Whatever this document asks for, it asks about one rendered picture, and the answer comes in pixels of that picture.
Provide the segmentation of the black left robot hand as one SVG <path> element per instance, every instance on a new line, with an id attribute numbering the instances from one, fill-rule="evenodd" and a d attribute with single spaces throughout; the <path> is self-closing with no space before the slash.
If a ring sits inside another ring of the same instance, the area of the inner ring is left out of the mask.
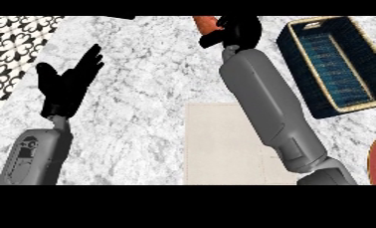
<path id="1" fill-rule="evenodd" d="M 94 44 L 76 66 L 61 75 L 48 63 L 36 64 L 38 89 L 45 97 L 41 117 L 50 118 L 57 115 L 70 118 L 75 115 L 88 86 L 104 65 L 100 51 L 100 45 Z"/>

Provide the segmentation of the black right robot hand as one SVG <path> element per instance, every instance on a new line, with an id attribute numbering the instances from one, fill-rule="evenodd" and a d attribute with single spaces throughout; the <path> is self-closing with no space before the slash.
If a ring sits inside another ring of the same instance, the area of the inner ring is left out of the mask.
<path id="1" fill-rule="evenodd" d="M 215 22 L 216 29 L 198 38 L 203 48 L 215 44 L 224 47 L 235 45 L 238 50 L 253 49 L 260 37 L 260 23 L 255 16 L 221 16 Z"/>

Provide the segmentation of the orange sweet potato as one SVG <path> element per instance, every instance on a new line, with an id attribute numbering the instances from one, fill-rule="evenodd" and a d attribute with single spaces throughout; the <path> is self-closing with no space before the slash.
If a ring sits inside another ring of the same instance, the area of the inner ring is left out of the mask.
<path id="1" fill-rule="evenodd" d="M 213 16 L 193 16 L 193 21 L 196 28 L 203 35 L 209 34 L 215 30 L 221 30 Z"/>

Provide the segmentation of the dark blue woven basket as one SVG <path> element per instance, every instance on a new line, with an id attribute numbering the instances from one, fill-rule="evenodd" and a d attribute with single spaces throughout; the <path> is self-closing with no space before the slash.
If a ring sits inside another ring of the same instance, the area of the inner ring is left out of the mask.
<path id="1" fill-rule="evenodd" d="M 350 17 L 287 22 L 275 45 L 313 118 L 376 108 L 376 45 Z"/>

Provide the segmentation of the beige placemat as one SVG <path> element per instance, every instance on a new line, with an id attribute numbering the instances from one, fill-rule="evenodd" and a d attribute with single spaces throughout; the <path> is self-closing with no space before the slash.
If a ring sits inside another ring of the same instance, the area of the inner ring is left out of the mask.
<path id="1" fill-rule="evenodd" d="M 238 104 L 187 104 L 187 185 L 293 185 L 272 149 L 262 145 Z"/>

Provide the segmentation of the black and white patterned tile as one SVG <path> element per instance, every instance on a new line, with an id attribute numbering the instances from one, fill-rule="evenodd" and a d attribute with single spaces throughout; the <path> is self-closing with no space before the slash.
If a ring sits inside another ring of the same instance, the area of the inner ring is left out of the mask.
<path id="1" fill-rule="evenodd" d="M 63 16 L 0 16 L 0 102 L 22 80 Z"/>

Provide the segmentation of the red-brown round object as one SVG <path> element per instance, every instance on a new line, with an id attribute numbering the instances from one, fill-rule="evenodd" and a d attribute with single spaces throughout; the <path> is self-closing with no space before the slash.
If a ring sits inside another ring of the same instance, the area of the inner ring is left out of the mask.
<path id="1" fill-rule="evenodd" d="M 376 140 L 372 141 L 367 155 L 367 174 L 370 184 L 376 185 Z"/>

